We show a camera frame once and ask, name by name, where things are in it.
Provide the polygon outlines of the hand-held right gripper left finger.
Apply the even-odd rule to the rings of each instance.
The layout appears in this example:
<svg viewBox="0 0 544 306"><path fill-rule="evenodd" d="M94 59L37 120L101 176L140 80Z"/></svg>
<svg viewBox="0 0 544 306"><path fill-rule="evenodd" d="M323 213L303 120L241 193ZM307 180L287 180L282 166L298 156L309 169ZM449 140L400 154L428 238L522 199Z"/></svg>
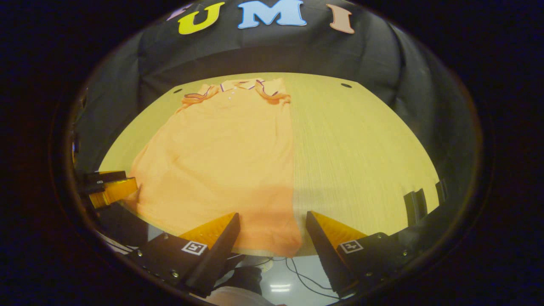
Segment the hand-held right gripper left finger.
<svg viewBox="0 0 544 306"><path fill-rule="evenodd" d="M205 298L231 256L240 228L239 213L233 212L181 235L159 235L127 257L163 283Z"/></svg>

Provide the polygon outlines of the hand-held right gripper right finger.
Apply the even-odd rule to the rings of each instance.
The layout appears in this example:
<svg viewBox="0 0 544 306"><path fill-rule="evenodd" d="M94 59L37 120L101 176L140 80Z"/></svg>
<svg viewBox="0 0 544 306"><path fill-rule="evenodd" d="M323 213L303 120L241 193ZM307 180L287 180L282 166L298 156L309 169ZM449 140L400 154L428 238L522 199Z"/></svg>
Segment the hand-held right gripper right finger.
<svg viewBox="0 0 544 306"><path fill-rule="evenodd" d="M315 211L306 214L306 230L340 298L373 290L408 263L408 249L382 232L366 235Z"/></svg>

